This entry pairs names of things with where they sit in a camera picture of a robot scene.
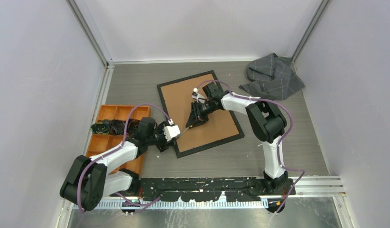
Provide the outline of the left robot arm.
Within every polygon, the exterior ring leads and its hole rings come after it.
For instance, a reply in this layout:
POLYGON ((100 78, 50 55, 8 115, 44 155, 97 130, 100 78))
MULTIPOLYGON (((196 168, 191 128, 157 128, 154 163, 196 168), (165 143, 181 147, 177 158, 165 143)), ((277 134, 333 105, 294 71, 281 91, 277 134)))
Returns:
POLYGON ((60 188, 60 197, 77 205, 80 211, 91 211, 105 196, 121 191, 135 196, 139 192, 138 174, 117 168, 138 158, 150 146, 165 151, 180 134, 172 120, 157 124, 155 119, 143 117, 136 129, 113 148, 91 157, 76 157, 60 188))

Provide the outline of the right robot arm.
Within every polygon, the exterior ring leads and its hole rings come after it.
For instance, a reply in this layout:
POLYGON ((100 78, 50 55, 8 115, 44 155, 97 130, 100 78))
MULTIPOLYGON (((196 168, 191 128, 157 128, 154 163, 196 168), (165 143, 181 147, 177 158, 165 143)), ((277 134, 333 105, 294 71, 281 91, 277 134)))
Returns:
POLYGON ((254 135, 261 141, 264 157, 264 187, 267 193, 277 195, 288 180, 283 168, 281 138, 287 121, 275 103, 252 96, 243 96, 222 90, 216 81, 210 80, 203 87, 205 95, 196 87, 192 91, 191 112, 186 128, 194 128, 208 122, 208 115, 217 110, 233 111, 248 117, 254 135))

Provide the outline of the black picture frame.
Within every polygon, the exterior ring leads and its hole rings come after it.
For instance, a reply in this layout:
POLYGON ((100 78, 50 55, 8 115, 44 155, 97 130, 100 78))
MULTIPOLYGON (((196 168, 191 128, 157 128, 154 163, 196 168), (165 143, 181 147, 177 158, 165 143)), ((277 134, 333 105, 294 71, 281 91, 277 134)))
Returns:
MULTIPOLYGON (((181 131, 186 129, 190 116, 192 90, 205 80, 216 80, 210 70, 193 76, 176 79, 157 85, 163 110, 181 131)), ((176 141, 174 150, 182 158, 244 137, 243 130, 233 111, 218 110, 208 115, 209 121, 186 130, 176 141)))

